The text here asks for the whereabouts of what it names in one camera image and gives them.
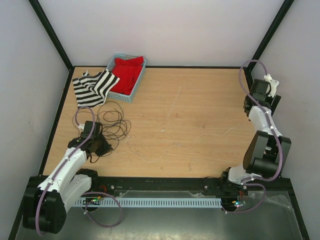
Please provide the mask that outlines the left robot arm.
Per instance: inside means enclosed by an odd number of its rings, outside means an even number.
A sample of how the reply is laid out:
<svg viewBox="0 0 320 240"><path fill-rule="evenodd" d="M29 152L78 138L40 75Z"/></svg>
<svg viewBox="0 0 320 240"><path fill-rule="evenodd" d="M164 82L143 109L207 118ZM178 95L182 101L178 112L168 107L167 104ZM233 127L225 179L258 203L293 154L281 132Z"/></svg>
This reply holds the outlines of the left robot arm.
<svg viewBox="0 0 320 240"><path fill-rule="evenodd" d="M45 179L32 177L23 195L22 225L39 233L57 234L64 226L67 213L82 194L94 194L100 188L98 173L82 168L95 154L112 150L102 134L102 124L86 121L79 137L72 139L52 173Z"/></svg>

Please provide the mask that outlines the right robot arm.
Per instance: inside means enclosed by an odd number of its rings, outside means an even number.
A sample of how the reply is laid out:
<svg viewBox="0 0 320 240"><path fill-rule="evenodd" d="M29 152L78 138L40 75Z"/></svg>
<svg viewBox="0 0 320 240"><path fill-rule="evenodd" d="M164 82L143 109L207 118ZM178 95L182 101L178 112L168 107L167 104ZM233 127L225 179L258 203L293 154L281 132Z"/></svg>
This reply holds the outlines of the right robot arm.
<svg viewBox="0 0 320 240"><path fill-rule="evenodd" d="M268 74L255 79L245 97L243 108L252 122L255 134L246 150L243 163L222 172L218 188L229 195L243 183L279 176L287 160L292 141L283 136L273 121L275 107L281 99L276 95L279 82Z"/></svg>

